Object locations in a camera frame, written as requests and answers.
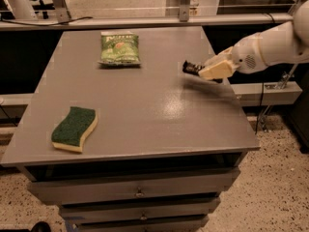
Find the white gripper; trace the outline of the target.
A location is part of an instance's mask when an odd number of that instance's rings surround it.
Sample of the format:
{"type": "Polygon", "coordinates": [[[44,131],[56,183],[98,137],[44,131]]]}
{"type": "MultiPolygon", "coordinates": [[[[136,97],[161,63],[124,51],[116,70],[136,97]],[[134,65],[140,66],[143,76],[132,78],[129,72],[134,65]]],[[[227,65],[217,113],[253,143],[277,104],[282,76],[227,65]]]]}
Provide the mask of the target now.
{"type": "Polygon", "coordinates": [[[237,69],[240,73],[252,74],[263,71],[267,65],[263,60],[260,33],[247,36],[233,47],[226,48],[206,61],[206,65],[198,71],[200,77],[206,80],[230,77],[237,69]]]}

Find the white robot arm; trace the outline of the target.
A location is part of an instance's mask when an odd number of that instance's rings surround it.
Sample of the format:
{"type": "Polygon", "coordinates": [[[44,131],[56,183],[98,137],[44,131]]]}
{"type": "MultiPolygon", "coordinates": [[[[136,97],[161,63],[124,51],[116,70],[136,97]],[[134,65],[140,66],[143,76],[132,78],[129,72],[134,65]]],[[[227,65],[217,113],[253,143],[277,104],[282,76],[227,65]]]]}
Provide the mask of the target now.
{"type": "Polygon", "coordinates": [[[252,74],[277,64],[309,62],[309,1],[291,21],[238,41],[198,68],[206,80],[230,77],[234,72],[252,74]]]}

